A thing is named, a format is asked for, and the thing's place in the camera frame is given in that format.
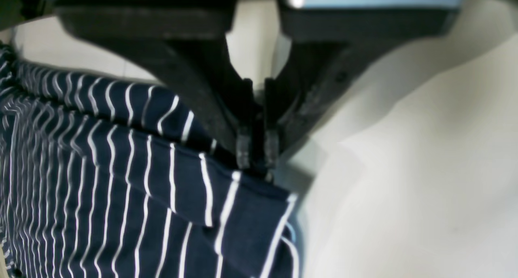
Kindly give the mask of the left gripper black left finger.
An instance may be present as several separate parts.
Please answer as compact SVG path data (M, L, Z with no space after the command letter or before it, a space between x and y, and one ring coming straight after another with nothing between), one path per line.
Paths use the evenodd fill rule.
M56 11L71 35L122 56L178 94L239 168L252 167L251 81L233 68L225 38L235 6L61 5Z

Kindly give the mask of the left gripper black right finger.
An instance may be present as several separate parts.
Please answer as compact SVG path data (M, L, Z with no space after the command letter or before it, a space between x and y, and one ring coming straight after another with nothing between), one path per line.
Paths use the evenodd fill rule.
M275 167L371 64L409 42L445 35L457 14L451 7L280 7L291 47L280 73L265 81L265 165Z

